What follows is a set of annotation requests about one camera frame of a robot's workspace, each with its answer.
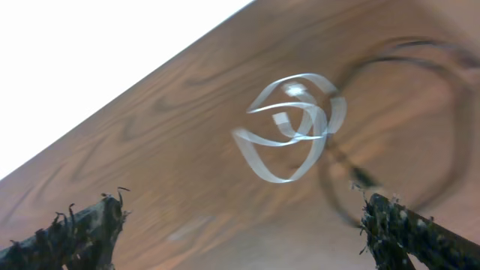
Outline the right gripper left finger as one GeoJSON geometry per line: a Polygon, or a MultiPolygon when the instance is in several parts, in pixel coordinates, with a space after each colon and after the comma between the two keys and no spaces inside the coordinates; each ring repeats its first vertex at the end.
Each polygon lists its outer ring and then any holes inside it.
{"type": "Polygon", "coordinates": [[[23,241],[12,241],[1,250],[4,270],[111,270],[113,251],[130,214],[123,209],[122,191],[118,196],[104,193],[101,201],[68,214],[57,213],[51,225],[39,229],[23,241]]]}

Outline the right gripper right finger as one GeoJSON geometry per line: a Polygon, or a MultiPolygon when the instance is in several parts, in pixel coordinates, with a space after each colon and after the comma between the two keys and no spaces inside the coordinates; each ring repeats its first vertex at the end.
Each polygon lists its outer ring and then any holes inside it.
{"type": "Polygon", "coordinates": [[[352,183],[364,198],[359,228],[367,235],[362,253],[369,252],[377,269],[414,269],[414,256],[428,269],[479,270],[479,245],[402,205],[396,193],[382,187],[352,183]]]}

